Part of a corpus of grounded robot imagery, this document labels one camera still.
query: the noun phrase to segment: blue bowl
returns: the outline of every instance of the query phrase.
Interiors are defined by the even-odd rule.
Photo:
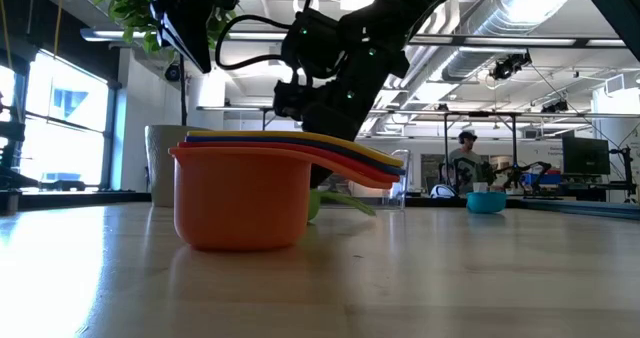
[[[507,206],[507,195],[499,192],[468,193],[467,209],[471,213],[498,213]]]

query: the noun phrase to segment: orange measuring cup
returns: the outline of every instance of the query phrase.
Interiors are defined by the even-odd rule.
[[[171,148],[178,235],[201,250],[265,250],[304,234],[311,164],[359,184],[390,189],[334,161],[276,148]]]

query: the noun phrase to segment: window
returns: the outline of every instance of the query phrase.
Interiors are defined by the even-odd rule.
[[[9,68],[0,66],[0,93],[2,94],[2,106],[4,109],[0,113],[0,121],[11,120],[8,107],[13,105],[13,95],[16,86],[16,74]]]
[[[106,81],[38,53],[30,67],[20,172],[42,182],[106,183],[109,97]]]

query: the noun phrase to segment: desk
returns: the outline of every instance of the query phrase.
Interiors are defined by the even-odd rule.
[[[0,336],[637,337],[640,224],[325,209],[295,247],[201,253],[146,203],[0,219]]]

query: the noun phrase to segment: white cup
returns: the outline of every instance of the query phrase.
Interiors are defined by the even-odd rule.
[[[473,191],[476,193],[487,193],[489,191],[489,184],[486,182],[473,183]]]

